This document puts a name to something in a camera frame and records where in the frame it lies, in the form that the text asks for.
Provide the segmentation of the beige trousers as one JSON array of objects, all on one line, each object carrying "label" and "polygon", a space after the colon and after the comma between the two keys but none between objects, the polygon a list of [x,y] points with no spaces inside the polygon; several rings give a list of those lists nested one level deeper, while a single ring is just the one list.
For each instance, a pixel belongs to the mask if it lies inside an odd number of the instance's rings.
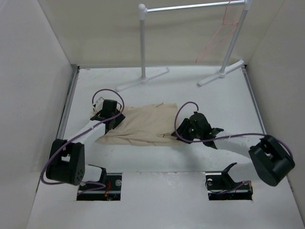
[{"label": "beige trousers", "polygon": [[126,107],[125,119],[97,141],[105,145],[181,146],[183,142],[171,136],[177,112],[176,103]]}]

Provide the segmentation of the pink wire hanger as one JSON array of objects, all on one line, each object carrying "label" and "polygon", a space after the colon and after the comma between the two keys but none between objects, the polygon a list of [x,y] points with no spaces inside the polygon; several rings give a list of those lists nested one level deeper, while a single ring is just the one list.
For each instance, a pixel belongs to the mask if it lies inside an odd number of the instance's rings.
[{"label": "pink wire hanger", "polygon": [[[221,26],[218,28],[218,30],[216,31],[216,33],[213,35],[213,37],[208,41],[207,45],[205,46],[205,48],[201,51],[201,53],[198,55],[198,57],[195,60],[195,63],[198,64],[200,61],[202,61],[203,59],[205,59],[208,55],[210,55],[217,47],[219,47],[227,38],[229,38],[229,36],[231,34],[233,34],[233,32],[235,32],[235,30],[237,29],[237,26],[239,25],[238,21],[234,21],[234,22],[228,22],[226,21],[226,17],[227,17],[227,11],[229,8],[229,5],[232,1],[230,0],[225,8],[224,11],[224,16],[223,16],[223,20],[222,20],[222,24]],[[226,26],[232,26],[233,29],[231,31],[229,31],[228,34],[226,34],[222,39],[220,39],[218,41],[218,43],[215,43],[216,38],[218,36],[218,34],[220,33],[220,31],[226,27]]]}]

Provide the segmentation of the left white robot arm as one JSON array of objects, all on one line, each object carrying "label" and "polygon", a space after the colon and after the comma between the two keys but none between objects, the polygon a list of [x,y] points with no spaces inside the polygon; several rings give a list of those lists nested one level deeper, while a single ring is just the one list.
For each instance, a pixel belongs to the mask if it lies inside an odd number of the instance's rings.
[{"label": "left white robot arm", "polygon": [[100,137],[116,128],[124,119],[124,102],[103,100],[93,105],[95,115],[79,132],[68,139],[56,139],[51,146],[50,158],[43,169],[41,180],[46,177],[56,184],[78,186],[90,183],[96,190],[107,185],[104,169],[85,162],[85,152]]}]

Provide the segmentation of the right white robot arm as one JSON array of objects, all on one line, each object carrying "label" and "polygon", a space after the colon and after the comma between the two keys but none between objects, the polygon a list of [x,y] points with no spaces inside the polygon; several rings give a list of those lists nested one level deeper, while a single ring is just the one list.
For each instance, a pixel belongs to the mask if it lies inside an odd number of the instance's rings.
[{"label": "right white robot arm", "polygon": [[258,177],[272,187],[277,186],[295,167],[291,153],[273,136],[257,133],[233,135],[224,129],[212,128],[199,112],[185,118],[179,126],[174,121],[172,136],[188,144],[198,140],[207,147],[250,158]]}]

